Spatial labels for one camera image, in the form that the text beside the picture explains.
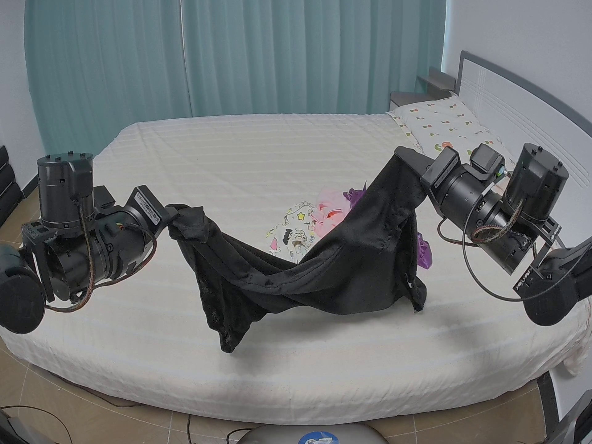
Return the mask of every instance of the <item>white wall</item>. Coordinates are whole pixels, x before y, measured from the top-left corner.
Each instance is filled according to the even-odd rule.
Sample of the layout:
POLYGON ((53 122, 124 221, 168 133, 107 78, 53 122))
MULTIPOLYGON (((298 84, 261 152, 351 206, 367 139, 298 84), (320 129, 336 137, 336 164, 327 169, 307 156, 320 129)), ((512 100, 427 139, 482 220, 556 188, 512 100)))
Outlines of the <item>white wall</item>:
POLYGON ((44 154, 27 81, 24 51, 25 0, 0 0, 0 144, 23 189, 44 154))
MULTIPOLYGON (((467 50, 592 120, 592 0, 448 0, 445 38, 444 72, 456 76, 467 50)), ((576 378, 562 366, 552 376, 562 417, 592 389, 592 357, 576 378)))

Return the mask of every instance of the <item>fitted sheet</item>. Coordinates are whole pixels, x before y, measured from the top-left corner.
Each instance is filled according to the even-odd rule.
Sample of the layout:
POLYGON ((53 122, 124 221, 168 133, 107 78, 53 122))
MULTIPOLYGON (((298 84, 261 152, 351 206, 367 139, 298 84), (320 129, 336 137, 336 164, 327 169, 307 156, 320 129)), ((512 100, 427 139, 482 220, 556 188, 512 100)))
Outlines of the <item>fitted sheet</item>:
MULTIPOLYGON (((142 122, 94 162, 95 185, 123 204, 146 184, 163 204, 203 205, 220 228, 266 250, 287 208, 322 187, 371 182, 396 146, 389 115, 233 115, 142 122)), ((330 424, 458 407, 517 389, 587 350, 590 303, 552 327, 474 284, 460 248, 440 240, 426 200, 418 229, 434 263, 419 269, 425 309, 408 300, 375 313, 308 307, 268 314, 231 354, 207 326, 193 271, 167 233, 152 262, 93 294, 73 314, 51 311, 26 336, 0 329, 22 359, 92 389, 176 411, 240 421, 330 424)), ((459 236, 454 226, 445 234, 459 236)), ((513 279, 482 251, 478 275, 511 295, 513 279)))

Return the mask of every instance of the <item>white headboard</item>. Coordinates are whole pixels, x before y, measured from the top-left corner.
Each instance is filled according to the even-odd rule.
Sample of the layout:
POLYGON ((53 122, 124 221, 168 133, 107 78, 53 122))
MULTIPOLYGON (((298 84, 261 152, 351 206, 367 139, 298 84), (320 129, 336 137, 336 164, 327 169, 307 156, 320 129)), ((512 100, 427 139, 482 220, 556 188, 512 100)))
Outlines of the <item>white headboard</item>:
POLYGON ((569 180, 551 215, 567 246, 592 235, 592 122, 526 79, 467 51, 461 52, 455 91, 514 161, 528 142, 563 161, 569 180))

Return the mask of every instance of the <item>purple fabric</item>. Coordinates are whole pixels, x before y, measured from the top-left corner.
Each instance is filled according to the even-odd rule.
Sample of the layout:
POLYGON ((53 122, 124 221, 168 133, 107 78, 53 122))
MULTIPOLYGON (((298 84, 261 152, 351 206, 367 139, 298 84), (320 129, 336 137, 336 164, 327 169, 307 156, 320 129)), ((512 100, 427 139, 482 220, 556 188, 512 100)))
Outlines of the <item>purple fabric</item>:
POLYGON ((353 209, 353 206, 358 203, 366 192, 366 183, 364 183, 363 189, 350 189, 349 192, 344 192, 343 197, 349 201, 349 208, 353 209))
POLYGON ((426 270, 432 266, 432 249, 430 244, 423 239, 423 236, 417 233, 417 264, 426 270))

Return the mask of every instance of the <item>blue sticker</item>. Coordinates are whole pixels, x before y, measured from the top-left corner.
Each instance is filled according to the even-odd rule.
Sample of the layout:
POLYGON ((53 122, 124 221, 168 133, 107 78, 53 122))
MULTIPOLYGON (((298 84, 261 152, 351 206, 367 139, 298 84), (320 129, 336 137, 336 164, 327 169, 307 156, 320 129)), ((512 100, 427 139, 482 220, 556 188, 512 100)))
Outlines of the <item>blue sticker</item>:
POLYGON ((298 444, 339 444, 339 440, 334 434, 325 431, 313 431, 302 436, 298 444))

